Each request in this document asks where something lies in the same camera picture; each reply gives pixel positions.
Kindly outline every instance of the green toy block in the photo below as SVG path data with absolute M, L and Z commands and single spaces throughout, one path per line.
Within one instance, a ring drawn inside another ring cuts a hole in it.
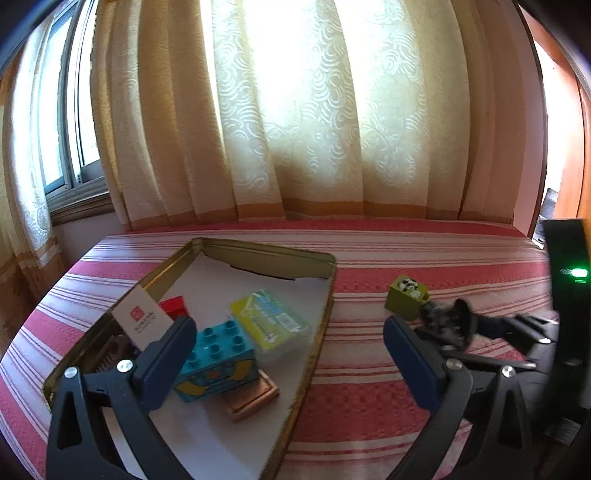
M 426 285 L 407 275 L 400 275 L 390 285 L 384 307 L 406 320 L 415 320 L 419 318 L 419 307 L 428 299 L 429 289 Z

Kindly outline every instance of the bed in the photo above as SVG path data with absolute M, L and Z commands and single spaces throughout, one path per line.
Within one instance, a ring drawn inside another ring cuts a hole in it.
M 41 384 L 121 295 L 195 236 L 328 251 L 335 303 L 314 377 L 278 474 L 282 480 L 382 479 L 428 419 L 382 341 L 389 284 L 401 273 L 431 299 L 463 297 L 483 314 L 552 315 L 547 257 L 509 225 L 434 220 L 298 220 L 161 229 L 106 237 L 51 289 L 0 363 L 0 432 L 36 479 L 45 477 L 50 412 Z M 517 358 L 502 340 L 473 353 Z M 453 467 L 463 422 L 436 477 Z

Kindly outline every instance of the white wall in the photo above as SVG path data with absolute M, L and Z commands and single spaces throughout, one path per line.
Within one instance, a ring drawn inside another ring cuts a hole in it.
M 116 213 L 107 213 L 57 225 L 54 227 L 54 231 L 68 268 L 107 235 L 123 233 Z

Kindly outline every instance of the blue gripper pad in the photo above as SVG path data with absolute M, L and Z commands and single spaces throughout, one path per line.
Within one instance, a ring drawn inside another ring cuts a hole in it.
M 441 404 L 447 380 L 443 357 L 397 315 L 384 323 L 384 344 L 413 394 L 414 401 L 434 414 Z

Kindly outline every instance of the curtain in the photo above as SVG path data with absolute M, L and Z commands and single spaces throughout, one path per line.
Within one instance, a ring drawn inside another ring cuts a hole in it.
M 0 353 L 64 273 L 38 158 L 37 88 L 51 16 L 0 81 Z
M 507 9 L 516 15 L 516 7 L 511 1 L 453 0 L 453 5 L 469 59 L 471 108 L 468 177 L 459 218 L 511 223 L 528 135 L 537 134 L 526 129 L 526 89 L 532 86 L 524 80 L 525 67 L 506 17 Z M 541 93 L 537 101 L 543 102 Z M 541 164 L 542 156 L 537 160 Z M 538 185 L 540 178 L 525 181 Z
M 127 229 L 457 219 L 470 143 L 449 0 L 101 1 L 95 129 Z

